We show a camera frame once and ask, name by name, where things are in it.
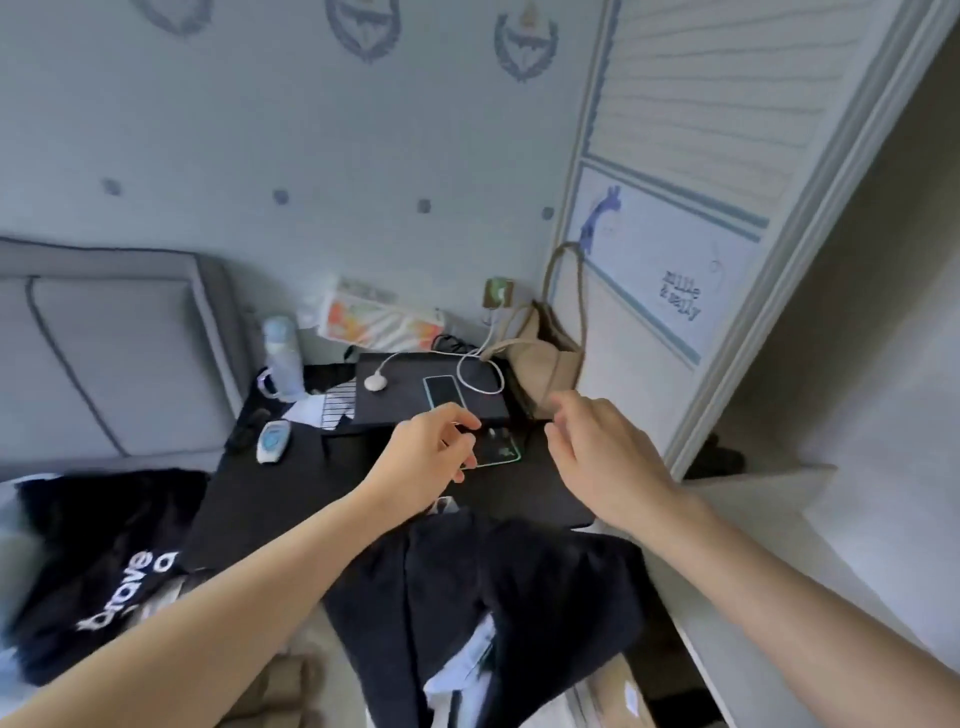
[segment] gray upholstered headboard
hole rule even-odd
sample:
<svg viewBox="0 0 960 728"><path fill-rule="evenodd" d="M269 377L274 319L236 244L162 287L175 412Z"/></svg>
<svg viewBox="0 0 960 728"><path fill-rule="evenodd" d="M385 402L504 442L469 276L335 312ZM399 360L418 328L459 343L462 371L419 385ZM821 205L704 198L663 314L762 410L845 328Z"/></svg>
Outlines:
<svg viewBox="0 0 960 728"><path fill-rule="evenodd" d="M0 480L212 470L252 372L219 261L0 239Z"/></svg>

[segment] hand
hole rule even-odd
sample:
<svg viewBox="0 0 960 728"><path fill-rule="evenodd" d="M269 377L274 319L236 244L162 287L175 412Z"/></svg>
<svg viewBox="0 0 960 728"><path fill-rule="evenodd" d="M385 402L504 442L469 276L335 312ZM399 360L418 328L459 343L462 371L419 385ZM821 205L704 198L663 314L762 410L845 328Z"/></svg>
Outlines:
<svg viewBox="0 0 960 728"><path fill-rule="evenodd" d="M387 447L357 489L386 505L393 526L429 508L451 480L462 483L462 467L476 468L476 438L460 432L456 424L479 429L480 420L448 402L394 428Z"/></svg>
<svg viewBox="0 0 960 728"><path fill-rule="evenodd" d="M551 400L558 409L547 444L564 485L598 518L642 540L637 523L678 493L654 444L608 400L576 392Z"/></svg>

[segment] white bottle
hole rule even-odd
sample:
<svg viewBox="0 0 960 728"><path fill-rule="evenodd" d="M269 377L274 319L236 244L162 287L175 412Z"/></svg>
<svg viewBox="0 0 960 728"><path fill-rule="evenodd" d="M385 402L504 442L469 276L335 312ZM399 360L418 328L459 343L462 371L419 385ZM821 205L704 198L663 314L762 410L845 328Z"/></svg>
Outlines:
<svg viewBox="0 0 960 728"><path fill-rule="evenodd" d="M303 389L303 360L297 343L297 327L286 316L273 316L263 322L263 348L267 352L267 369L256 379L256 386L271 400L297 401L306 397ZM267 376L273 384L271 392Z"/></svg>

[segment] tissue box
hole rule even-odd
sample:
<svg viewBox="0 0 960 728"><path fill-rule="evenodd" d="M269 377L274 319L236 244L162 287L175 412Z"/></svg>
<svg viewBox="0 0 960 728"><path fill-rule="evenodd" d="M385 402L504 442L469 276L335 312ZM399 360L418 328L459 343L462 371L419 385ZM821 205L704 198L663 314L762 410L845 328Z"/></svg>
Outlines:
<svg viewBox="0 0 960 728"><path fill-rule="evenodd" d="M337 278L318 311L322 337L376 352L429 352L444 332L439 309L417 309L396 294Z"/></svg>

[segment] beige bag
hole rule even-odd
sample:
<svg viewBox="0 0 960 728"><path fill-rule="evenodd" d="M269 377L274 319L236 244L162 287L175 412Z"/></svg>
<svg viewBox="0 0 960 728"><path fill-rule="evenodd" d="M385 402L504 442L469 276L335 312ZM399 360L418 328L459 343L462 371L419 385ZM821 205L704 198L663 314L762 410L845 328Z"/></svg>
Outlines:
<svg viewBox="0 0 960 728"><path fill-rule="evenodd" d="M577 257L577 299L580 310L580 343L571 339L557 321L557 316L547 302L550 283L557 261L566 251ZM526 311L527 317L514 339L503 339L517 313ZM500 331L501 340L488 347L480 358L487 361L494 354L506 352L507 360L514 370L516 382L523 390L524 408L535 420L549 420L553 408L547 402L551 392L573 389L580 377L584 363L584 346L587 344L587 312L584 306L584 253L578 243L563 243L550 256L543 277L543 290L539 301L518 308Z"/></svg>

